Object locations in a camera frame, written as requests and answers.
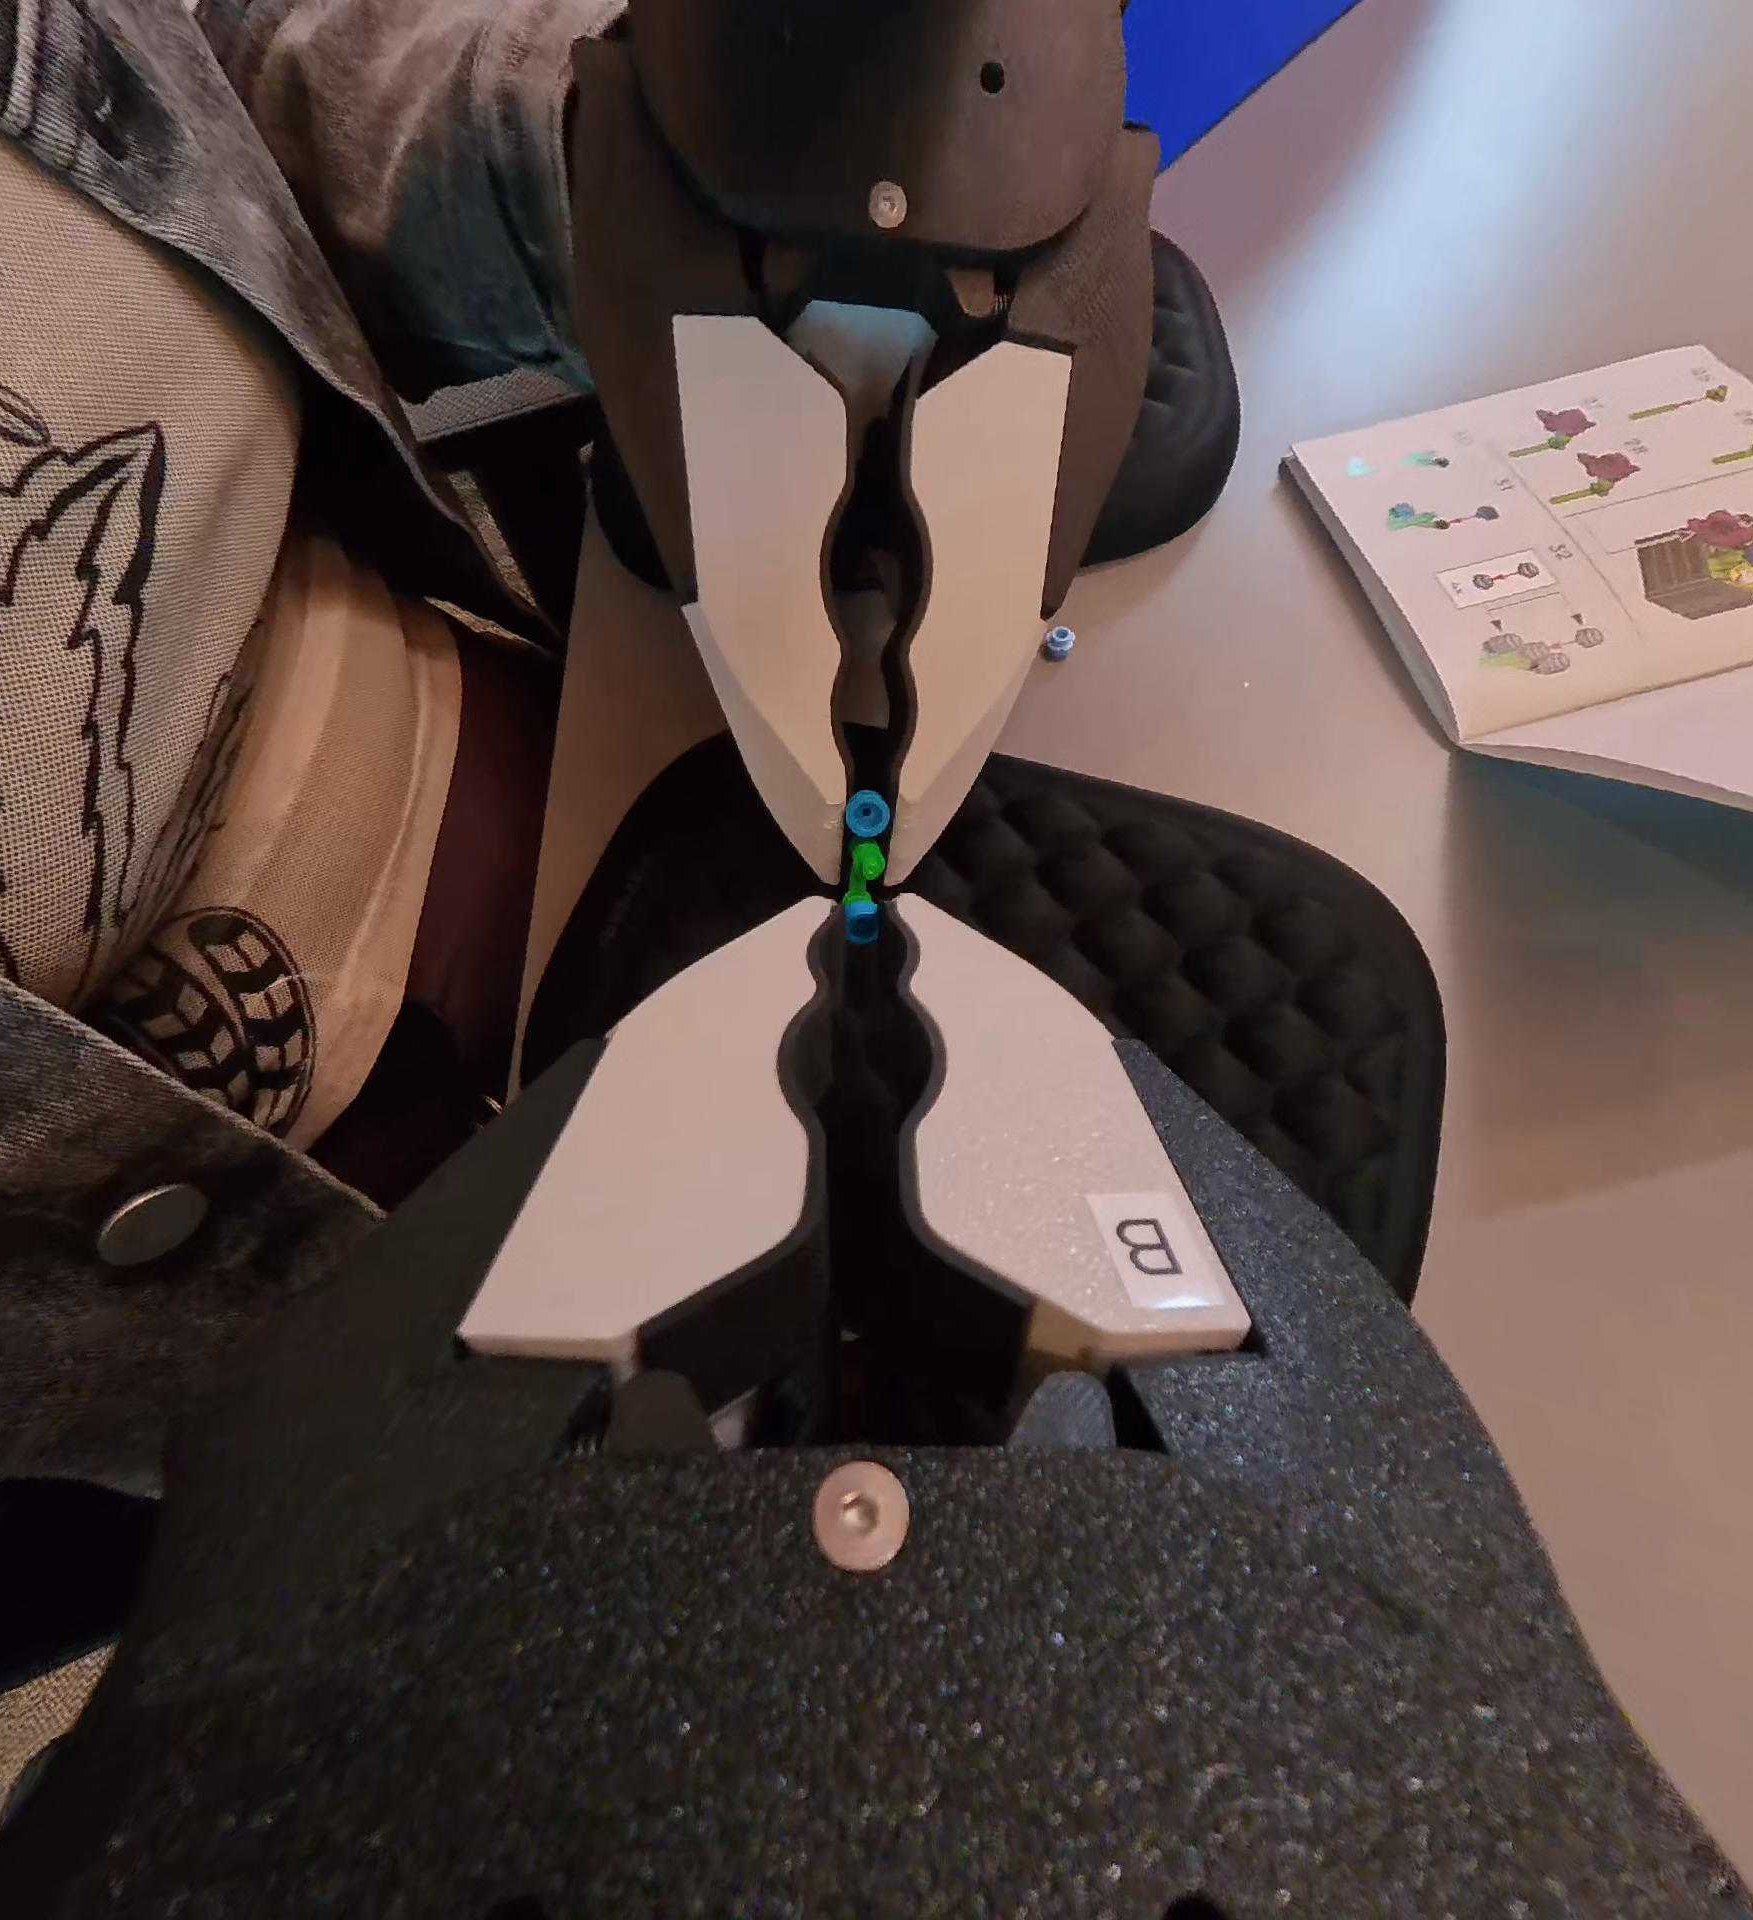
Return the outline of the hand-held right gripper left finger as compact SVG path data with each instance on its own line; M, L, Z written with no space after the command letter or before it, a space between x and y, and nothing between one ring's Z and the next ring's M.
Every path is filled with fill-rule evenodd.
M797 900L609 1033L459 1321L487 1356L778 1375L821 1311L816 1115L786 1038L830 903Z

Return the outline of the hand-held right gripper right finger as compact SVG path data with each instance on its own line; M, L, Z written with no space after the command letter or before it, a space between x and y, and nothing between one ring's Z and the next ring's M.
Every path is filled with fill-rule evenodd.
M904 1356L1003 1412L1050 1371L1241 1350L1248 1306L1104 1023L928 900L895 923L929 1052L896 1139Z

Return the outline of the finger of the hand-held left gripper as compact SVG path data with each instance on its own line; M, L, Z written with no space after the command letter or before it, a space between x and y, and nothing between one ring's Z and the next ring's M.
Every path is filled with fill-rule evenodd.
M928 596L907 644L915 726L896 778L891 885L960 808L1035 663L1068 392L1065 355L988 348L915 405Z
M842 634L826 540L848 492L847 401L753 315L677 315L698 592L688 625L746 769L821 885L842 874Z

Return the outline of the person's left forearm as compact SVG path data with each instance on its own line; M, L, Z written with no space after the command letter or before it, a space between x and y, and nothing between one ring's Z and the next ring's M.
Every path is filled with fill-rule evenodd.
M206 6L229 80L408 401L513 368L587 392L574 51L619 3Z

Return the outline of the lego instruction booklet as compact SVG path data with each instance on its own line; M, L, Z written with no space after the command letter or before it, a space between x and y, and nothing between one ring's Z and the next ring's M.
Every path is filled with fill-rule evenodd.
M1753 381L1706 346L1299 443L1464 754L1753 811Z

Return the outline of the black padded wrist rest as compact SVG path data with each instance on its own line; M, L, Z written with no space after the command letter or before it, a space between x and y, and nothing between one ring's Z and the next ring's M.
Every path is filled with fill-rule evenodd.
M814 889L729 736L674 755L557 937L523 1078ZM911 889L1150 1047L1414 1299L1445 1020L1368 879L1257 822L989 755Z
M1200 523L1229 478L1241 419L1215 296L1189 255L1155 231L1143 405L1080 567L1152 554Z

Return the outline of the large blue plastic bin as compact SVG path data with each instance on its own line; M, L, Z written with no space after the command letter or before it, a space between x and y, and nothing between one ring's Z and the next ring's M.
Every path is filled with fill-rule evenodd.
M1125 3L1127 123L1167 171L1354 3Z

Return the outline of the floral print shirt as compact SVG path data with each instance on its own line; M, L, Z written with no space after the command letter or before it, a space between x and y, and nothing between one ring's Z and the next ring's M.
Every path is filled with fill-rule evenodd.
M258 323L0 135L0 975L311 1147L398 1019L458 640L290 528Z

